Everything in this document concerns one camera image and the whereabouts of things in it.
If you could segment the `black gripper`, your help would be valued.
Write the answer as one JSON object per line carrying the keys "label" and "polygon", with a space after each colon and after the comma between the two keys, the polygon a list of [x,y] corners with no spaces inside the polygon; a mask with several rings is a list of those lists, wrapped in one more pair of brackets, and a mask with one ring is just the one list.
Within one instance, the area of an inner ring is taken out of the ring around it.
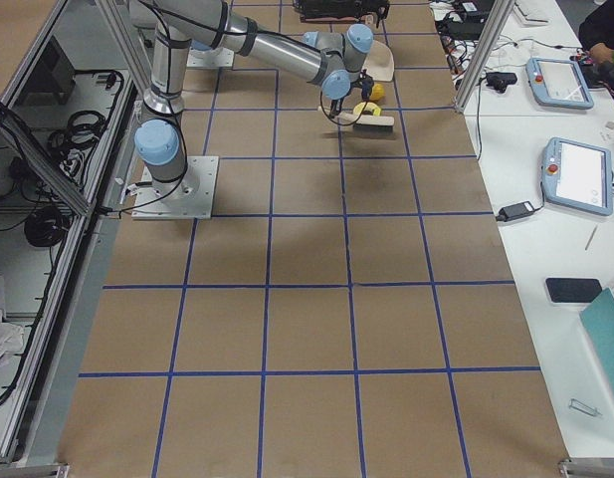
{"label": "black gripper", "polygon": [[355,86],[360,89],[361,98],[369,100],[372,95],[374,80],[366,70],[361,70]]}

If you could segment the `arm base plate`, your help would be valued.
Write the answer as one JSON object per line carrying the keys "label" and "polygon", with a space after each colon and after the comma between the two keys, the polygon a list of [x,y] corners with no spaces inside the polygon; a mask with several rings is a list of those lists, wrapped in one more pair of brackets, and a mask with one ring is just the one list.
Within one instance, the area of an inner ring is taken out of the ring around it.
{"label": "arm base plate", "polygon": [[130,210],[133,218],[141,220],[209,219],[219,168],[218,156],[188,156],[187,172],[181,184],[164,184],[152,180],[145,166],[141,180],[150,185],[136,194],[137,208]]}
{"label": "arm base plate", "polygon": [[189,50],[186,68],[190,70],[231,69],[234,63],[234,52],[226,48],[213,50]]}

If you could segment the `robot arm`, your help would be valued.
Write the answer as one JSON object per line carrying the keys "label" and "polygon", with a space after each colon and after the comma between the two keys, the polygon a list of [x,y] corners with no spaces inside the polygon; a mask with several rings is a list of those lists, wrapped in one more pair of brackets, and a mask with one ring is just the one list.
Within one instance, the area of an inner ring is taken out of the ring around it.
{"label": "robot arm", "polygon": [[182,89],[194,41],[211,51],[226,48],[251,56],[320,87],[336,114],[354,88],[372,91],[372,78],[363,65],[373,33],[363,24],[349,27],[345,34],[307,32],[298,41],[232,12],[224,1],[132,1],[130,10],[155,17],[150,86],[143,93],[139,122],[163,122],[178,144],[183,142]]}

